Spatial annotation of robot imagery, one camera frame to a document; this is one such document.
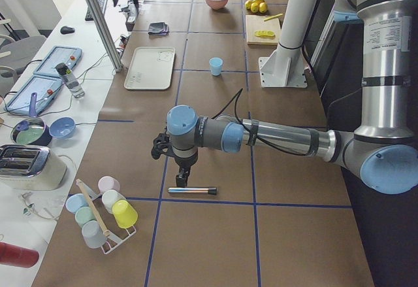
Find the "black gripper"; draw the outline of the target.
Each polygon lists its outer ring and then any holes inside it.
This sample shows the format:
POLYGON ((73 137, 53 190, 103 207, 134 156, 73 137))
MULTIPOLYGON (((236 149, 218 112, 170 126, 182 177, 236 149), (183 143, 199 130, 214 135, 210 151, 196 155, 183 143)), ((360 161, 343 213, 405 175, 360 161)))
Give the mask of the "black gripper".
POLYGON ((194 146, 187 150, 179 150, 173 146, 172 151, 174 152, 174 160, 180 167, 176 175, 176 186, 187 187, 190 167, 198 160, 198 149, 194 146))

